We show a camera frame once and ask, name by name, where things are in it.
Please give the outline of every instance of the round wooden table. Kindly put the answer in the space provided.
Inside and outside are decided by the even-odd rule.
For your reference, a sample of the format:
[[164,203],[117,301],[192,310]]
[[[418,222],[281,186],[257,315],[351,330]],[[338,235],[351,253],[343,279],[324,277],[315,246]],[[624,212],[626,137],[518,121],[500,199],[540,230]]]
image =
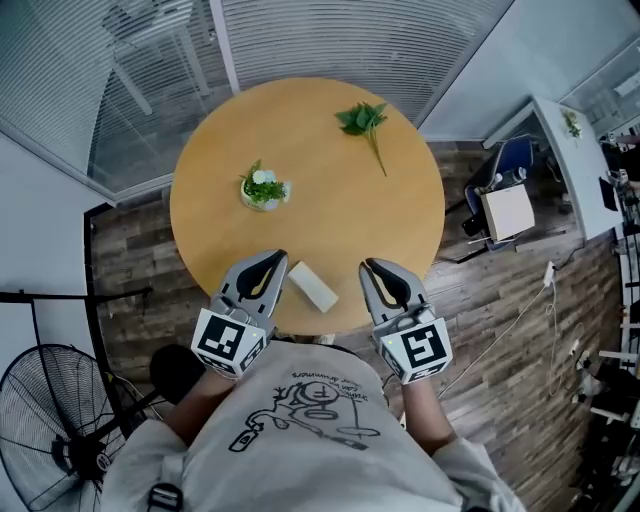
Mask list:
[[[292,334],[342,332],[371,322],[358,264],[394,261],[424,276],[444,224],[442,181],[415,127],[388,105],[378,144],[388,177],[367,140],[346,135],[334,114],[384,100],[323,78],[259,85],[212,112],[191,135],[171,190],[171,224],[180,255],[208,293],[227,269],[266,249],[284,249],[338,295],[318,310],[289,279],[274,319]],[[256,212],[240,200],[240,175],[264,169],[293,184],[291,200]]]

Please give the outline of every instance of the blue chair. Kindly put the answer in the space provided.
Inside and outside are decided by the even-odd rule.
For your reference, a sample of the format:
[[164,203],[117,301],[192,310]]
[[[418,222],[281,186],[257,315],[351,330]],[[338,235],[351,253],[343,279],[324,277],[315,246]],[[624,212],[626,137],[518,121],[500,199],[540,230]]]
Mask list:
[[[482,207],[482,199],[476,193],[476,188],[485,188],[491,185],[497,173],[506,174],[508,171],[517,170],[519,167],[527,171],[533,164],[533,147],[531,145],[531,137],[523,135],[515,137],[503,142],[500,147],[491,155],[482,167],[469,179],[464,186],[464,199],[450,206],[445,210],[445,215],[453,210],[460,208],[465,203],[471,211],[472,217],[462,224],[463,229],[469,236],[482,233],[483,237],[489,237],[489,229],[487,227],[487,218]],[[464,258],[457,260],[456,263],[464,263],[485,252],[493,252],[502,249],[511,242],[494,243],[488,238],[485,246],[479,251],[473,252]]]

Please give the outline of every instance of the strap buckle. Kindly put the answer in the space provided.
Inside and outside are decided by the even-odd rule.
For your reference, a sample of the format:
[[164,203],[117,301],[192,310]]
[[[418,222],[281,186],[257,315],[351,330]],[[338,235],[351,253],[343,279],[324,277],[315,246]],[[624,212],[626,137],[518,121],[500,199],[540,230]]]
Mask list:
[[149,491],[149,509],[159,507],[163,510],[180,512],[182,510],[182,491],[175,485],[159,483]]

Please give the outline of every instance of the white foam block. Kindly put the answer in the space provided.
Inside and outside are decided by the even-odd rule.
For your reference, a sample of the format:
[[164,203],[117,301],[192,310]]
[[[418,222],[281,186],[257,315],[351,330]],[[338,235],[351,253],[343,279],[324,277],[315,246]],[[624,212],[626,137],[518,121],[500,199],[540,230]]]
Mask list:
[[316,307],[326,313],[338,301],[338,296],[303,261],[289,272],[289,278],[307,294]]

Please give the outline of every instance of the white desk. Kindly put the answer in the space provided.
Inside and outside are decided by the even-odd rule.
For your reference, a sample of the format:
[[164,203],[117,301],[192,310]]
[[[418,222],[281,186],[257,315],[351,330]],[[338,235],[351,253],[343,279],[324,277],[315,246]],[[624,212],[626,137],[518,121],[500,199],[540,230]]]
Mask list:
[[[565,110],[576,114],[582,127],[582,138],[569,135],[562,115]],[[608,166],[593,128],[582,112],[534,96],[522,110],[492,133],[483,146],[488,149],[505,139],[531,114],[536,115],[551,144],[584,238],[589,240],[621,224],[618,198],[615,198],[618,211],[604,206],[598,179],[609,182]]]

